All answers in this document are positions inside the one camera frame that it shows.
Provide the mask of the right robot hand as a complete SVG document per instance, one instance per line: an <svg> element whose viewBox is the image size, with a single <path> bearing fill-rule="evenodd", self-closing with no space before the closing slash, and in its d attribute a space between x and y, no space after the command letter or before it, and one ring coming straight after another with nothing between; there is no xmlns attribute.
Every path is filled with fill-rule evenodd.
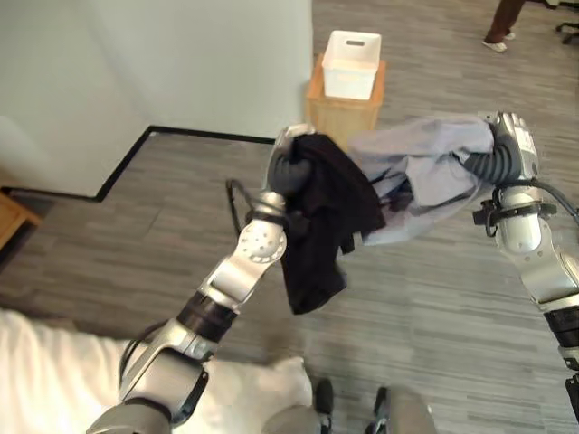
<svg viewBox="0 0 579 434"><path fill-rule="evenodd" d="M538 155L523 118L512 112L487 117L494 142L489 153L472 153L461 164L480 180L495 186L538 175Z"/></svg>

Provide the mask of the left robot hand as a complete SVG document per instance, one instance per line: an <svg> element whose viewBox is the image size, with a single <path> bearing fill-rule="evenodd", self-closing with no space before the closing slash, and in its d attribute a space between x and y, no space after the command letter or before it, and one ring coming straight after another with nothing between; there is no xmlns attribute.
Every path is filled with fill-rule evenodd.
<svg viewBox="0 0 579 434"><path fill-rule="evenodd" d="M296 194L307 182L312 164L293 157L294 143L299 137L315 132L309 124L285 127L275 139L267 164L263 188L284 197Z"/></svg>

